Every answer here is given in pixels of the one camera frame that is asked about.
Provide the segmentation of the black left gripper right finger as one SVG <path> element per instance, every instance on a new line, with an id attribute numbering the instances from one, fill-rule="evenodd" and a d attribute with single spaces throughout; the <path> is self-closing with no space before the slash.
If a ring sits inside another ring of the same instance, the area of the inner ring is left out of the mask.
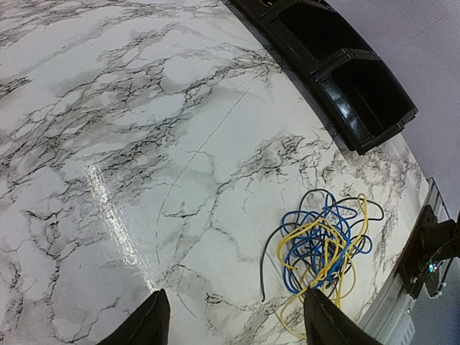
<path id="1" fill-rule="evenodd" d="M 303 302 L 308 345 L 380 345 L 319 289 L 308 288 Z"/>

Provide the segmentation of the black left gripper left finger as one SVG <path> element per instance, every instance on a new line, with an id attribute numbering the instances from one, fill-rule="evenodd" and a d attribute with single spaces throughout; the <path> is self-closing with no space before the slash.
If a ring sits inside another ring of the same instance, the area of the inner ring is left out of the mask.
<path id="1" fill-rule="evenodd" d="M 161 345 L 168 343 L 170 304 L 164 289 L 154 291 L 99 345 Z"/>

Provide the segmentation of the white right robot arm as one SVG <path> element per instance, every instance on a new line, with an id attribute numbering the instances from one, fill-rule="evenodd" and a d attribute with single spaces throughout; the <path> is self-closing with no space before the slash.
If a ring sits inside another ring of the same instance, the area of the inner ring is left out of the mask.
<path id="1" fill-rule="evenodd" d="M 424 206 L 397 266 L 407 294 L 418 298 L 430 274 L 429 266 L 458 256 L 459 220 L 439 222 L 432 206 Z"/>

